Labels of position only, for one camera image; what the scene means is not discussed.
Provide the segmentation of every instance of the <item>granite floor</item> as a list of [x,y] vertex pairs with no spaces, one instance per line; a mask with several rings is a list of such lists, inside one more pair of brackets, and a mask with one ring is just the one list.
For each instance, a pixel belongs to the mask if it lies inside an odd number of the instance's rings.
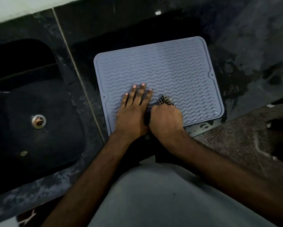
[[283,118],[283,104],[261,107],[196,139],[283,188],[283,162],[271,155],[273,142],[282,136],[266,128],[266,122],[276,118]]

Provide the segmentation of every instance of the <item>forearm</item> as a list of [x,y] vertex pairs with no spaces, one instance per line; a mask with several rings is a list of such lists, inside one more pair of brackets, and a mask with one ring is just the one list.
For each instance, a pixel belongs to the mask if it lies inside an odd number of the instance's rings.
[[85,226],[91,220],[130,142],[112,134],[90,166],[69,189],[43,227]]
[[179,159],[196,168],[206,182],[256,213],[283,226],[283,191],[269,185],[192,139],[185,132],[165,147]]

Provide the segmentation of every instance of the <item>cloth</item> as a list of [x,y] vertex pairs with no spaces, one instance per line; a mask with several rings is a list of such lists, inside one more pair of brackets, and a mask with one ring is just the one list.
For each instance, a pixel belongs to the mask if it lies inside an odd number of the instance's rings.
[[144,164],[122,175],[88,227],[275,226],[173,164]]

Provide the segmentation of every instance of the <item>sink drain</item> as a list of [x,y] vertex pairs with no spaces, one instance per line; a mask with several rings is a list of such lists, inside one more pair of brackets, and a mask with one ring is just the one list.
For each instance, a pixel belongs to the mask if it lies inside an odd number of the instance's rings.
[[32,117],[32,126],[35,129],[42,129],[46,125],[46,118],[43,115],[34,115]]

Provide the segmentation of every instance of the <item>wavy ridge pattern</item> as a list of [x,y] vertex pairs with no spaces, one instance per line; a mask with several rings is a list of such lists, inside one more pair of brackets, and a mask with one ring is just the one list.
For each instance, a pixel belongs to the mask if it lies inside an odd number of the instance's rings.
[[199,37],[98,54],[94,65],[108,130],[114,130],[124,92],[141,83],[153,89],[150,106],[162,94],[170,96],[185,126],[220,117],[223,105],[215,76],[209,76],[214,72],[208,59]]

